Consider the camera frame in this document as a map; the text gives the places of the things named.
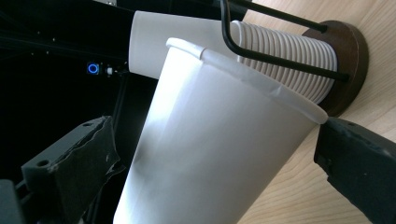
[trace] black metal rod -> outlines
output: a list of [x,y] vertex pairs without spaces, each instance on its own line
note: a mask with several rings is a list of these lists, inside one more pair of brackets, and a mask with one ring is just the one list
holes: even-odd
[[245,0],[230,0],[230,2],[240,6],[240,7],[245,7],[260,13],[263,13],[265,15],[268,16],[272,16],[278,19],[281,19],[283,21],[290,21],[292,23],[295,24],[299,24],[317,31],[321,31],[322,33],[325,33],[327,30],[327,25],[323,25],[317,22],[313,22],[313,21],[309,21],[300,17],[296,17],[293,15],[290,15],[288,13],[282,12],[282,11],[278,11],[275,9],[272,9],[270,7],[265,7],[265,6],[261,6],[252,2],[248,2]]
[[278,58],[275,56],[262,54],[257,51],[240,48],[237,44],[235,44],[235,42],[233,42],[233,38],[231,37],[230,8],[229,8],[228,0],[221,0],[221,31],[227,47],[232,52],[242,57],[265,62],[265,63],[271,63],[274,65],[283,66],[290,69],[295,69],[298,71],[318,75],[321,77],[328,77],[340,81],[349,80],[348,74],[338,73],[331,70],[311,66],[308,64],[297,63],[294,61]]

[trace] dark background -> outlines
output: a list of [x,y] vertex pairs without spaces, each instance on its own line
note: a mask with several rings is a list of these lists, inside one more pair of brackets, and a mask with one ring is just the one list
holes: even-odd
[[[0,10],[0,35],[55,38],[125,57],[135,10],[220,20],[219,1],[211,0],[118,0],[118,7],[88,0],[12,0],[1,1]],[[245,12],[233,8],[232,19],[241,21]],[[0,41],[0,179],[21,182],[23,164],[79,124],[103,115],[117,119],[116,147],[129,167],[157,80],[90,76],[89,60],[94,59]],[[95,223],[112,223],[126,174],[105,185]]]

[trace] blue light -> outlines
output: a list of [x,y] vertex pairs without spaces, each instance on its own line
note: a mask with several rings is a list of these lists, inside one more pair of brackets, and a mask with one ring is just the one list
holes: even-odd
[[99,64],[98,63],[88,63],[87,64],[87,73],[90,75],[98,75],[99,74]]

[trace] paper cup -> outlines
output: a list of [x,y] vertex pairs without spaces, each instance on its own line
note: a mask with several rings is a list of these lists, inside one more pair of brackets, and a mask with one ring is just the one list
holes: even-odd
[[236,223],[327,115],[213,50],[167,45],[114,223]]
[[[239,43],[237,25],[231,23],[230,29],[233,40]],[[168,52],[165,44],[170,37],[182,38],[236,59],[224,43],[221,21],[136,11],[129,46],[130,72],[158,79]]]

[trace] light wood panel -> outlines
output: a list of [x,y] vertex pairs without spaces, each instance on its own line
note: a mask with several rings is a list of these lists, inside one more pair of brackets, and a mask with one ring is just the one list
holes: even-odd
[[[355,25],[370,51],[369,72],[354,103],[340,117],[396,142],[396,1],[256,0],[311,21]],[[263,27],[302,34],[306,28],[249,11],[244,19]],[[318,128],[307,136],[239,224],[370,223],[336,191],[313,162]]]

